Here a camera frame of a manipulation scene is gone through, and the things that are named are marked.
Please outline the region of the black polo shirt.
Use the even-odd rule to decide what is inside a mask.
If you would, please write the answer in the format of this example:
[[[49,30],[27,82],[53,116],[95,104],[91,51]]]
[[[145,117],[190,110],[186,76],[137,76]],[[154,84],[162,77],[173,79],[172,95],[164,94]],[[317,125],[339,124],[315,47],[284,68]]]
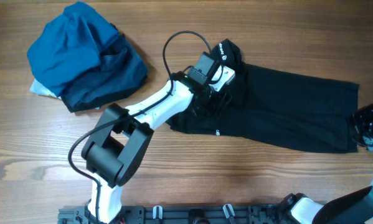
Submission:
[[[357,111],[359,85],[247,64],[230,40],[213,56],[226,56],[235,78],[221,92],[232,101],[219,115],[196,116],[192,105],[170,118],[170,128],[187,134],[235,136],[318,153],[357,152],[348,118]]]

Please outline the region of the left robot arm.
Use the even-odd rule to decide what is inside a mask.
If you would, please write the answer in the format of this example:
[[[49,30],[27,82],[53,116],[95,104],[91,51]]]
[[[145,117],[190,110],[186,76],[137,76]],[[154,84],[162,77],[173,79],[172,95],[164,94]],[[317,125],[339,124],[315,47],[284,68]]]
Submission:
[[[114,223],[123,186],[137,171],[160,125],[192,103],[198,108],[214,98],[224,103],[226,97],[219,92],[235,76],[226,59],[204,52],[188,72],[170,74],[165,86],[144,101],[126,108],[112,104],[104,111],[81,153],[95,179],[85,207],[90,223]]]

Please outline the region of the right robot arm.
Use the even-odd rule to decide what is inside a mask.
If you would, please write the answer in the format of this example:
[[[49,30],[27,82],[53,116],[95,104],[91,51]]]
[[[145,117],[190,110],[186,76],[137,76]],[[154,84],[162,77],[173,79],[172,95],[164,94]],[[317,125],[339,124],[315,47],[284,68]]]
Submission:
[[[373,151],[373,103],[358,109],[349,118],[352,140]],[[368,187],[324,205],[303,194],[290,194],[278,204],[274,219],[277,223],[365,223],[373,220],[373,180]]]

